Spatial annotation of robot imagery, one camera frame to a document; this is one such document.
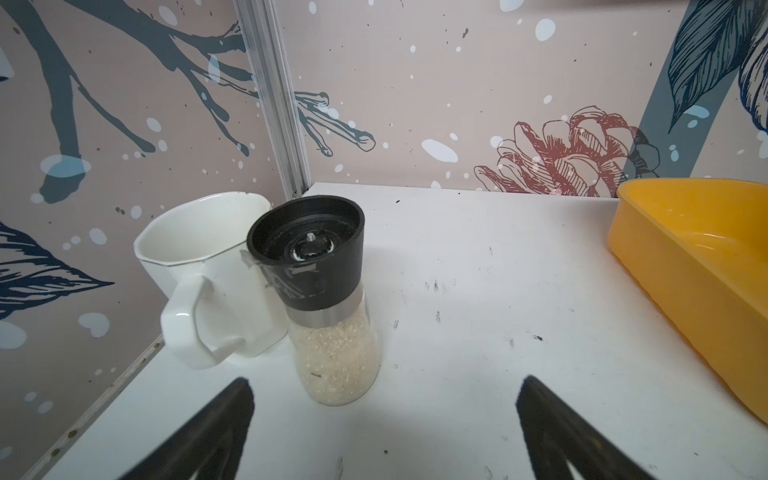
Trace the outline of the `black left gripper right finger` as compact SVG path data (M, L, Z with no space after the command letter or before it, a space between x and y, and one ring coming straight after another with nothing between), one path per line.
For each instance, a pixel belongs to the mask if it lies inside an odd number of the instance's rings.
M516 409L535 478L653 478L535 376L524 379Z

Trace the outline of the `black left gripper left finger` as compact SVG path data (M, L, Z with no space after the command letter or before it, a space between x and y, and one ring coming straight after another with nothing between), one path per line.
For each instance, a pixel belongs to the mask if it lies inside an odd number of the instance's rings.
M125 479L233 479L254 414L248 380L233 380Z

